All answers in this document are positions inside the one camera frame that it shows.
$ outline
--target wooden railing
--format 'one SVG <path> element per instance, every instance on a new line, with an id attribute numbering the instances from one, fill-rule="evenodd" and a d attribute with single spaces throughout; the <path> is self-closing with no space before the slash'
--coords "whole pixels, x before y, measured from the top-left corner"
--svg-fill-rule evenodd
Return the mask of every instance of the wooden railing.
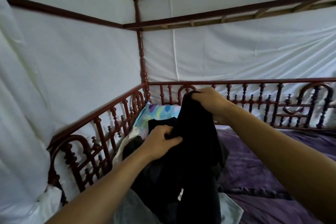
<path id="1" fill-rule="evenodd" d="M 48 175 L 49 184 L 62 189 L 59 181 L 60 176 L 56 173 L 54 168 L 55 158 L 60 150 L 65 153 L 65 162 L 69 165 L 80 192 L 85 190 L 86 184 L 92 185 L 94 180 L 99 179 L 101 176 L 107 174 L 112 169 L 112 159 L 107 142 L 111 142 L 112 149 L 116 153 L 117 148 L 114 140 L 115 135 L 122 137 L 121 132 L 123 132 L 124 136 L 128 135 L 135 119 L 138 117 L 141 110 L 145 106 L 143 95 L 139 91 L 144 87 L 144 84 L 136 86 L 132 90 L 126 92 L 110 103 L 107 103 L 93 113 L 70 125 L 68 128 L 53 137 L 48 147 L 51 156 L 51 164 Z M 121 104 L 123 107 L 123 115 L 120 116 L 120 120 L 118 120 L 118 116 L 116 114 L 116 106 L 118 104 Z M 102 120 L 99 117 L 105 112 L 110 112 L 114 120 L 114 126 L 108 126 L 108 133 L 106 135 L 102 129 Z M 89 143 L 85 137 L 76 134 L 76 131 L 91 122 L 93 122 L 96 127 L 99 140 L 93 136 L 91 138 L 92 143 Z M 82 152 L 85 156 L 81 163 L 77 162 L 77 157 L 71 150 L 73 147 L 71 142 L 77 142 L 81 145 Z M 82 169 L 85 171 L 84 178 L 80 174 Z M 61 201 L 63 204 L 67 203 L 64 192 L 62 194 Z"/>
<path id="2" fill-rule="evenodd" d="M 329 108 L 336 108 L 336 105 L 331 104 L 333 101 L 333 88 L 328 84 L 329 82 L 336 82 L 336 78 L 302 78 L 302 79 L 265 79 L 265 80 L 231 80 L 231 81 L 198 81 L 198 82 L 149 82 L 150 86 L 160 87 L 160 97 L 162 105 L 181 105 L 183 90 L 189 92 L 190 90 L 196 90 L 196 85 L 208 85 L 214 89 L 218 85 L 225 85 L 226 98 L 234 104 L 240 104 L 241 107 L 248 105 L 248 111 L 252 112 L 254 109 L 264 107 L 264 114 L 261 119 L 271 125 L 274 128 L 289 128 L 297 130 L 324 130 L 325 116 Z M 304 87 L 299 91 L 296 102 L 295 93 L 288 94 L 287 99 L 282 98 L 282 89 L 284 85 L 288 83 L 306 83 Z M 272 98 L 272 94 L 265 96 L 264 90 L 266 86 L 270 84 L 276 84 L 277 90 L 275 98 Z M 173 99 L 172 87 L 178 85 L 181 87 L 177 91 L 177 100 Z M 233 85 L 241 85 L 242 95 L 238 99 L 237 92 L 232 95 L 231 88 Z M 248 87 L 250 85 L 258 85 L 258 96 L 253 94 L 251 97 L 247 96 Z M 164 86 L 168 89 L 168 97 L 165 98 Z M 325 98 L 323 103 L 320 104 L 320 110 L 316 109 L 319 92 L 322 88 L 326 89 Z M 312 90 L 310 100 L 304 101 L 305 93 Z M 289 107 L 296 107 L 296 110 L 289 110 Z M 315 126 L 311 126 L 311 120 L 313 113 L 318 112 L 319 119 Z"/>

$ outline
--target wooden post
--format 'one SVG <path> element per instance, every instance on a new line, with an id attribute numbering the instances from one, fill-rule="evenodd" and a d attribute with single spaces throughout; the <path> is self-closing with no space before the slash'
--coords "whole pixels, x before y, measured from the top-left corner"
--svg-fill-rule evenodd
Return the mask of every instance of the wooden post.
<path id="1" fill-rule="evenodd" d="M 134 0 L 134 7 L 135 7 L 135 21 L 141 22 L 140 19 L 140 10 L 138 6 L 138 1 Z M 149 93 L 149 85 L 148 85 L 148 78 L 147 78 L 147 72 L 146 72 L 146 66 L 145 66 L 145 58 L 144 58 L 144 44 L 142 42 L 142 32 L 140 29 L 136 31 L 136 35 L 138 37 L 138 46 L 139 46 L 139 55 L 140 55 L 140 76 L 141 76 L 141 83 L 145 83 L 145 86 L 143 88 L 144 95 L 146 102 L 152 102 L 151 101 L 151 94 Z"/>

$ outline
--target person's right hand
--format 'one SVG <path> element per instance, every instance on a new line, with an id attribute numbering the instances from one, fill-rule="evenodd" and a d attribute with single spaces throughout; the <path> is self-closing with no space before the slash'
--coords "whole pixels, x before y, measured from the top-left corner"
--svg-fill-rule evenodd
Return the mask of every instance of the person's right hand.
<path id="1" fill-rule="evenodd" d="M 214 88 L 208 87 L 197 90 L 199 93 L 194 93 L 191 98 L 200 102 L 205 110 L 212 113 L 213 119 L 223 124 L 227 124 L 225 113 L 230 107 L 235 106 L 229 100 L 225 99 Z"/>

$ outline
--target purple bed sheet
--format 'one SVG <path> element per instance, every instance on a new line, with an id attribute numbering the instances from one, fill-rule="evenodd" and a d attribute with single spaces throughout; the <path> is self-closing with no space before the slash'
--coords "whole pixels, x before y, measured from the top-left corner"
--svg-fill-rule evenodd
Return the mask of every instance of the purple bed sheet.
<path id="1" fill-rule="evenodd" d="M 286 192 L 257 156 L 232 130 L 217 130 L 218 138 L 230 151 L 218 184 L 233 188 L 265 189 Z M 336 140 L 313 133 L 283 132 L 336 160 Z M 240 223 L 321 223 L 297 201 L 228 194 L 243 210 Z"/>

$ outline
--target colorful pillow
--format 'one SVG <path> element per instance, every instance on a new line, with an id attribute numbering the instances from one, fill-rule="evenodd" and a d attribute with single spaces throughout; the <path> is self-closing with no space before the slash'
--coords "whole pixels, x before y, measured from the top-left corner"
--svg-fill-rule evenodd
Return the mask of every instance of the colorful pillow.
<path id="1" fill-rule="evenodd" d="M 147 103 L 135 120 L 133 127 L 140 130 L 139 136 L 143 139 L 148 136 L 148 121 L 152 119 L 166 120 L 179 115 L 181 107 L 179 105 L 152 105 Z"/>

